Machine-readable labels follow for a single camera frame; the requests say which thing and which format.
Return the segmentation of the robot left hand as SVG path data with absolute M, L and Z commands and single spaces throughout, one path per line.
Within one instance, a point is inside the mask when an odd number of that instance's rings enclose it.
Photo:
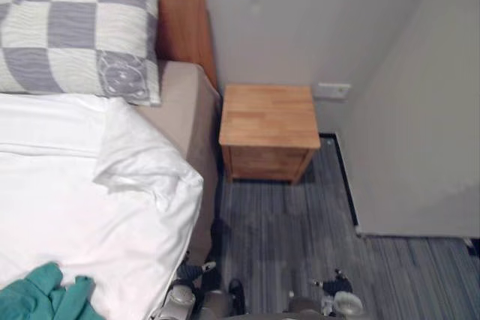
M 203 276 L 217 267 L 217 262 L 206 262 L 203 265 L 189 265 L 182 262 L 176 270 L 176 276 L 180 280 L 194 282 L 197 278 Z

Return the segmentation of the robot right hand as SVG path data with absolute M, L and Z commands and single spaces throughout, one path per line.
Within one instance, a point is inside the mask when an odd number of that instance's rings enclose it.
M 338 292 L 353 293 L 353 286 L 348 277 L 339 268 L 334 270 L 333 280 L 311 280 L 311 285 L 321 288 L 327 295 L 335 296 Z

